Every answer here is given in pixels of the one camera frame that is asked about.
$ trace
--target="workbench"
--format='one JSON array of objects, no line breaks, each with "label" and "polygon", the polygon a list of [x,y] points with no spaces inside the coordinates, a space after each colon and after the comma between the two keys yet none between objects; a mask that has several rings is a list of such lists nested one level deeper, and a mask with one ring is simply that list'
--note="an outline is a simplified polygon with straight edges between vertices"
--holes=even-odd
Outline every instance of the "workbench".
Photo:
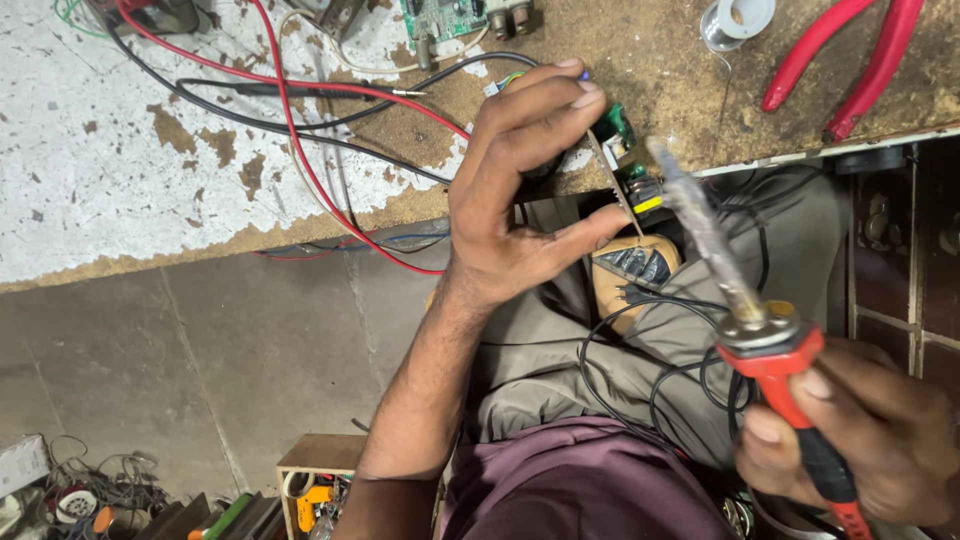
[{"label": "workbench", "polygon": [[[776,113],[758,108],[778,63],[832,2],[780,2],[759,36],[725,55],[728,71],[700,40],[708,0],[537,0],[532,33],[505,42],[488,36],[470,55],[512,50],[539,61],[579,56],[612,100],[622,101],[640,136],[665,137],[691,170],[764,165],[823,151],[820,133],[873,50],[886,2],[876,2],[817,55]],[[273,76],[264,27],[240,0],[205,0],[201,29],[171,42],[221,63]],[[264,0],[276,23],[288,9]],[[344,41],[365,66],[415,62],[397,0],[371,0]],[[960,126],[960,4],[928,0],[887,90],[845,144],[954,133]],[[305,21],[288,26],[291,78],[332,81],[351,74]],[[125,37],[161,75],[230,80],[140,37]],[[441,44],[439,54],[464,41]],[[14,2],[0,19],[6,56],[0,72],[0,291],[339,236],[285,152],[286,137],[199,110],[140,71],[112,41],[63,24],[44,2]],[[462,126],[483,87],[522,68],[511,61],[470,66],[420,101]],[[415,71],[377,82],[406,87]],[[197,90],[234,110],[282,121],[276,98]],[[365,105],[295,100],[295,118],[315,122]],[[466,142],[402,107],[336,134],[453,178]],[[365,230],[446,214],[445,190],[425,178],[349,150],[306,143],[321,180]],[[539,196],[607,187],[584,148]]]}]

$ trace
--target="power supply board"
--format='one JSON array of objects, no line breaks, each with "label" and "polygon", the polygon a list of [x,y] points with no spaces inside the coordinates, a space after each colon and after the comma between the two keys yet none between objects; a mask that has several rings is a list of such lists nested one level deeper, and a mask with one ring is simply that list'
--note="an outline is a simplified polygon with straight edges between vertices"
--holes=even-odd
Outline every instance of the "power supply board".
[{"label": "power supply board", "polygon": [[426,37],[431,43],[482,30],[487,26],[486,2],[483,0],[401,0],[403,20],[410,44]]}]

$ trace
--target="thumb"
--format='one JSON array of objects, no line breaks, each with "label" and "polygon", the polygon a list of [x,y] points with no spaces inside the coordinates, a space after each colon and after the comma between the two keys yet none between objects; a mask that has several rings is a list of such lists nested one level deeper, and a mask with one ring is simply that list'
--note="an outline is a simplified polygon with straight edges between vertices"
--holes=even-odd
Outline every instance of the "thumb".
[{"label": "thumb", "polygon": [[560,229],[544,248],[544,254],[555,268],[566,268],[578,258],[606,246],[630,223],[630,216],[618,203],[597,210],[586,219]]}]

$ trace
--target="capacitor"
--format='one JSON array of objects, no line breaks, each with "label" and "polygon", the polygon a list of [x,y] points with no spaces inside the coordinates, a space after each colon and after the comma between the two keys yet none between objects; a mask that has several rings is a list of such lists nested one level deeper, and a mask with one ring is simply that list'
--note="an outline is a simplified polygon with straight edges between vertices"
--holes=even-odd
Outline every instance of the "capacitor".
[{"label": "capacitor", "polygon": [[433,67],[433,59],[430,58],[430,38],[420,36],[415,39],[414,49],[417,53],[417,67],[423,71],[429,71]]}]

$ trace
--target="tan shoe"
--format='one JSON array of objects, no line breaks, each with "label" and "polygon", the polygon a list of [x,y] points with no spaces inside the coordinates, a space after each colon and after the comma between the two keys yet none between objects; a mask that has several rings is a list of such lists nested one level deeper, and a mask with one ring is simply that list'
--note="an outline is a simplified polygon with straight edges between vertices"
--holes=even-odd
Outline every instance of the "tan shoe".
[{"label": "tan shoe", "polygon": [[[625,301],[616,299],[623,294],[616,290],[618,286],[634,283],[659,291],[681,262],[677,246],[659,234],[646,234],[642,238],[617,238],[605,248],[590,254],[590,260],[593,262],[593,291],[597,310],[603,318],[627,306]],[[644,308],[635,307],[620,313],[611,321],[610,327],[623,335]]]}]

